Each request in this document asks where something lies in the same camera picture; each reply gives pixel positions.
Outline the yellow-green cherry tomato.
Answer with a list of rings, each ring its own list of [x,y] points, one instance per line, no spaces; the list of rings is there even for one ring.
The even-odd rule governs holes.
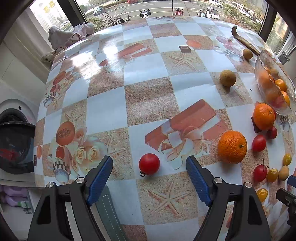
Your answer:
[[[290,163],[292,162],[292,156],[290,153],[286,153],[284,156],[283,156],[283,159],[282,159],[282,164],[284,166],[288,166]]]

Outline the yellow cherry tomato front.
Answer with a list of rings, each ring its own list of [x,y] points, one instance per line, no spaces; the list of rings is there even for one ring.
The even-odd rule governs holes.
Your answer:
[[[268,196],[268,190],[265,188],[258,189],[256,193],[261,203],[264,202]]]

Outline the brown longan fruit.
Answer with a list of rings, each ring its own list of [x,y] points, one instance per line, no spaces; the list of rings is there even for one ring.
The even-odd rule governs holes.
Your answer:
[[[280,181],[285,181],[289,177],[290,171],[287,165],[282,166],[278,173],[278,179]]]

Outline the rear large orange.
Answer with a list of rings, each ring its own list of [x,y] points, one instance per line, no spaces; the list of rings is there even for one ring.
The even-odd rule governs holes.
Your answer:
[[[260,130],[269,130],[275,121],[273,108],[265,103],[257,103],[253,111],[253,120]]]

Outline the curved wooden chair back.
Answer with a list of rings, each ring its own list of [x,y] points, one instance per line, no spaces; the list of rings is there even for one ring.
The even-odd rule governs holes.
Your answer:
[[[240,35],[238,35],[237,33],[237,26],[232,27],[231,33],[233,35],[233,37],[238,40],[241,44],[243,44],[244,46],[246,46],[250,51],[252,51],[256,56],[259,55],[259,50],[256,49],[250,42],[248,42],[246,39],[244,39],[243,37],[241,37]]]

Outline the yellow cherry tomato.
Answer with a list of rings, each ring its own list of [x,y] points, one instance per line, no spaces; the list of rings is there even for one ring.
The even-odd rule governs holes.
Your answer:
[[[278,179],[278,174],[279,174],[279,171],[277,168],[270,169],[267,173],[267,177],[266,177],[267,181],[269,183],[275,182]]]
[[[268,196],[268,190],[265,188],[258,189],[256,193],[261,203],[264,202]]]

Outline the front large orange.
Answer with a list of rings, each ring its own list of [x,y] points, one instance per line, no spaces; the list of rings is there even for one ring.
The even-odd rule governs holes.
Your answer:
[[[221,161],[238,164],[247,152],[247,141],[244,135],[238,131],[225,132],[218,143],[218,157]]]

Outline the brown round fruit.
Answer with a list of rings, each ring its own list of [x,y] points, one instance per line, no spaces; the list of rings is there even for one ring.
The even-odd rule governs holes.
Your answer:
[[[243,57],[244,57],[244,59],[246,59],[246,60],[251,60],[252,59],[252,57],[253,57],[253,53],[252,53],[252,51],[250,50],[250,49],[244,49],[243,50]]]
[[[219,76],[220,83],[225,87],[231,87],[236,82],[235,74],[230,70],[223,70]]]

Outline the white washing machine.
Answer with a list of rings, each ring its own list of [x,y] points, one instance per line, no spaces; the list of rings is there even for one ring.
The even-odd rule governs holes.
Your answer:
[[[1,185],[35,187],[36,118],[18,99],[1,102]]]

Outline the stemmed red cherry tomato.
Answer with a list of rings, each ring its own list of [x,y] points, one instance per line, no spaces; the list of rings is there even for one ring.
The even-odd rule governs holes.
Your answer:
[[[258,165],[253,171],[253,180],[256,183],[262,182],[267,177],[268,168],[262,159],[262,164]]]

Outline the white cloth pile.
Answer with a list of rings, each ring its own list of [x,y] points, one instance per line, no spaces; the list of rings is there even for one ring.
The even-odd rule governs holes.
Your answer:
[[[48,31],[48,41],[52,45],[53,50],[60,48],[68,48],[76,42],[94,33],[92,23],[82,23],[76,25],[73,30],[65,31],[56,26],[52,26]]]

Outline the large red tomato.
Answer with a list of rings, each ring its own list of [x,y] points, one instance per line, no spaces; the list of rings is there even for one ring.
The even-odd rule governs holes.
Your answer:
[[[160,160],[157,155],[147,153],[140,158],[138,166],[140,169],[141,177],[153,175],[159,170]]]

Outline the dark red cherry tomato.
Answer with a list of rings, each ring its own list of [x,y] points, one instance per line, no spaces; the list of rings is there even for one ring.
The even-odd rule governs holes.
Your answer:
[[[278,135],[278,130],[276,127],[272,126],[266,133],[267,137],[271,140],[275,139]]]

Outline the white cardboard box tray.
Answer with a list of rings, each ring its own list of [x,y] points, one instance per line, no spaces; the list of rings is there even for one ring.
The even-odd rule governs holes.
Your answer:
[[[91,208],[95,221],[106,240],[127,240],[107,185]]]

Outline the far brown round fruit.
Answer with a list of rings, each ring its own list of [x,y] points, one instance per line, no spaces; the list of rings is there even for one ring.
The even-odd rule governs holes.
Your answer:
[[[253,53],[252,53],[252,51],[250,50],[250,49],[244,49],[243,50],[243,57],[244,57],[244,59],[246,59],[246,60],[251,60],[252,59],[252,57],[253,57]]]

